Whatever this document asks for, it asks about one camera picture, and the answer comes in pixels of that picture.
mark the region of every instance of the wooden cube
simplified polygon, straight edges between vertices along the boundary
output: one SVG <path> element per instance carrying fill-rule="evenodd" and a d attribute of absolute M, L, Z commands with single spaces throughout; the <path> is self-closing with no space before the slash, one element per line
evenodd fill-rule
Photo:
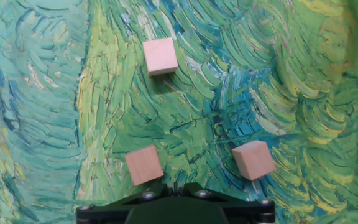
<path fill-rule="evenodd" d="M 143 48 L 149 76 L 174 72 L 178 68 L 171 37 L 144 42 Z"/>
<path fill-rule="evenodd" d="M 232 150 L 243 177 L 255 180 L 276 170 L 266 142 L 252 141 Z"/>
<path fill-rule="evenodd" d="M 125 156 L 134 185 L 163 176 L 155 146 L 148 146 Z"/>

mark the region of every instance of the swirling brushstroke pattern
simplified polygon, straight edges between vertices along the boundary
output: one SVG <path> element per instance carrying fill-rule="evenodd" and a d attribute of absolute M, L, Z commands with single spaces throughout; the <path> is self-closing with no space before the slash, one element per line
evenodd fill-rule
<path fill-rule="evenodd" d="M 150 79 L 162 37 L 179 69 Z M 254 139 L 277 171 L 250 182 L 231 149 Z M 358 223 L 358 1 L 0 1 L 0 223 L 142 190 L 124 155 L 149 144 L 164 182 Z"/>

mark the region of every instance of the bolt head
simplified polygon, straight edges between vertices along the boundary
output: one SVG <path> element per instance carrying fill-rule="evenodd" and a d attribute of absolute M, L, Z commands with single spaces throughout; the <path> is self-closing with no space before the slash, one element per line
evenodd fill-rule
<path fill-rule="evenodd" d="M 197 197 L 205 198 L 211 195 L 211 192 L 209 190 L 199 190 L 196 192 Z"/>
<path fill-rule="evenodd" d="M 143 192 L 142 196 L 144 199 L 152 199 L 156 196 L 156 194 L 154 192 L 147 191 L 147 192 Z"/>
<path fill-rule="evenodd" d="M 88 209 L 91 209 L 92 208 L 92 205 L 82 205 L 79 207 L 80 210 L 88 210 Z"/>
<path fill-rule="evenodd" d="M 272 201 L 267 199 L 267 198 L 264 198 L 264 199 L 258 199 L 258 202 L 261 203 L 262 205 L 268 205 L 270 204 Z"/>

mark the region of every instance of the wooden block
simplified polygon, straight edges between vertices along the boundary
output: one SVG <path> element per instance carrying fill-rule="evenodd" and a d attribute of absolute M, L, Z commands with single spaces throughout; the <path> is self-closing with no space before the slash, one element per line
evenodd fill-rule
<path fill-rule="evenodd" d="M 174 72 L 178 68 L 171 37 L 144 42 L 143 48 L 149 76 Z"/>
<path fill-rule="evenodd" d="M 243 177 L 255 180 L 276 170 L 266 142 L 252 141 L 232 150 Z"/>
<path fill-rule="evenodd" d="M 135 186 L 163 176 L 155 146 L 130 152 L 125 160 Z"/>

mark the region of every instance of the painted backdrop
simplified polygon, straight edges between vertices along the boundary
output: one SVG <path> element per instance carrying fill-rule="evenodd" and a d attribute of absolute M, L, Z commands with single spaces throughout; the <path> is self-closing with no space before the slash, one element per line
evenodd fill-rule
<path fill-rule="evenodd" d="M 150 79 L 162 37 L 179 69 Z M 231 149 L 255 139 L 277 171 L 250 182 Z M 0 223 L 142 190 L 124 156 L 150 144 L 165 182 L 358 223 L 358 1 L 0 0 Z"/>

